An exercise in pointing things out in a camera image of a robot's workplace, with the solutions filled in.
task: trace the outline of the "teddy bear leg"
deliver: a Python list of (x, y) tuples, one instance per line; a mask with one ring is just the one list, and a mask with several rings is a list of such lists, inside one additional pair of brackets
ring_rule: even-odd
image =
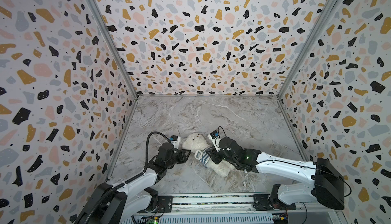
[(226, 165), (223, 164), (215, 164), (212, 160), (209, 160), (208, 163), (206, 163), (207, 168), (211, 168), (213, 171), (216, 172), (221, 177), (228, 176), (230, 169), (226, 167)]

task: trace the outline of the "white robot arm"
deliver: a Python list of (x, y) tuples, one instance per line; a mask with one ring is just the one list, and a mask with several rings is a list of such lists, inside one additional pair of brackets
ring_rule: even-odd
[(296, 161), (243, 149), (235, 140), (220, 137), (217, 130), (208, 137), (215, 148), (207, 150), (207, 154), (215, 164), (226, 160), (238, 170), (271, 173), (300, 182), (275, 184), (269, 197), (273, 206), (280, 208), (295, 202), (319, 202), (334, 210), (345, 208), (344, 178), (329, 161), (322, 158), (317, 162)]

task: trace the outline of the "metal base plate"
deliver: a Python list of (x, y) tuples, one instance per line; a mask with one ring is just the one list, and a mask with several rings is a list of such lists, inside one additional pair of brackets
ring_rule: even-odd
[[(255, 210), (261, 211), (261, 210), (271, 210), (272, 209), (271, 203), (267, 199), (269, 197), (268, 194), (254, 194), (253, 197), (254, 197), (253, 207), (255, 208)], [(295, 210), (296, 205), (290, 204), (290, 205), (287, 205), (287, 208), (288, 208), (288, 210)]]
[[(158, 196), (157, 206), (159, 207), (158, 213), (168, 213), (172, 209), (172, 196)], [(140, 210), (138, 213), (147, 213), (144, 210)]]

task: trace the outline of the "black cable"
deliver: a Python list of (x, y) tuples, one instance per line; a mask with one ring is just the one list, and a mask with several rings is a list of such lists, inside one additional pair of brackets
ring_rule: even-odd
[(302, 202), (302, 203), (303, 203), (303, 205), (304, 205), (304, 208), (305, 208), (305, 219), (304, 219), (304, 221), (303, 221), (303, 223), (302, 223), (302, 224), (304, 224), (304, 223), (305, 223), (305, 221), (307, 220), (308, 211), (307, 211), (307, 207), (305, 206), (305, 203), (304, 203), (304, 202)]
[(217, 133), (219, 134), (219, 139), (221, 140), (220, 133), (219, 133), (219, 128), (222, 129), (222, 131), (224, 132), (224, 136), (225, 136), (225, 137), (227, 137), (227, 135), (225, 134), (224, 128), (222, 128), (222, 126), (219, 126), (219, 127), (217, 128)]
[(296, 164), (289, 163), (289, 162), (285, 162), (285, 161), (281, 161), (281, 160), (272, 160), (272, 159), (268, 159), (268, 160), (261, 161), (261, 162), (259, 162), (258, 164), (263, 163), (263, 162), (267, 162), (267, 161), (277, 161), (277, 162), (287, 163), (287, 164), (290, 164), (290, 165), (295, 165), (295, 166), (298, 166), (298, 167), (308, 168), (308, 169), (313, 169), (313, 170), (318, 170), (318, 171), (327, 173), (327, 174), (332, 175), (332, 176), (336, 177), (337, 179), (341, 180), (342, 182), (344, 182), (344, 183), (349, 187), (350, 192), (349, 192), (347, 195), (345, 195), (344, 197), (348, 197), (348, 196), (351, 194), (351, 187), (350, 187), (350, 185), (349, 185), (347, 182), (345, 182), (344, 180), (342, 180), (341, 178), (339, 178), (338, 176), (336, 176), (336, 175), (334, 175), (334, 174), (332, 174), (332, 173), (330, 173), (330, 172), (327, 172), (327, 171), (324, 171), (324, 170), (320, 170), (320, 169), (317, 169), (317, 168), (306, 167), (306, 166), (302, 166), (302, 165), (296, 165)]
[(145, 166), (144, 166), (144, 172), (147, 171), (147, 168), (148, 168), (148, 146), (149, 146), (149, 138), (153, 135), (153, 134), (159, 134), (160, 136), (163, 136), (167, 142), (171, 143), (171, 141), (163, 134), (163, 133), (160, 133), (158, 131), (153, 131), (151, 132), (148, 137), (147, 137), (147, 141), (145, 143)]
[[(126, 184), (128, 184), (129, 182), (132, 182), (134, 181), (135, 179), (139, 178), (140, 176), (142, 176), (143, 173), (140, 172), (139, 174), (135, 175), (134, 177), (128, 179), (125, 181)], [(121, 183), (113, 188), (111, 188), (109, 191), (105, 192), (100, 198), (99, 200), (95, 203), (95, 205), (92, 207), (91, 211), (88, 213), (86, 219), (84, 220), (84, 224), (87, 224), (92, 215), (94, 214), (94, 212), (97, 210), (97, 208), (100, 206), (100, 204), (102, 202), (104, 202), (108, 197), (110, 197), (111, 194), (113, 194), (113, 192), (117, 191), (117, 189), (120, 189), (121, 187), (123, 187), (125, 185), (125, 183)]]
[(133, 221), (134, 224), (138, 224), (138, 223), (136, 222), (136, 220), (134, 219), (134, 216), (133, 216), (133, 215), (132, 215), (132, 221)]

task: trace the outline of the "teddy bear head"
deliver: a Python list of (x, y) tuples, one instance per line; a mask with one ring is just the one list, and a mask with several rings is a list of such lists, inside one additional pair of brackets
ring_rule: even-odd
[(189, 149), (192, 151), (192, 153), (196, 152), (197, 150), (203, 150), (206, 147), (208, 147), (208, 143), (206, 143), (204, 137), (199, 133), (190, 134), (182, 143), (182, 148)]

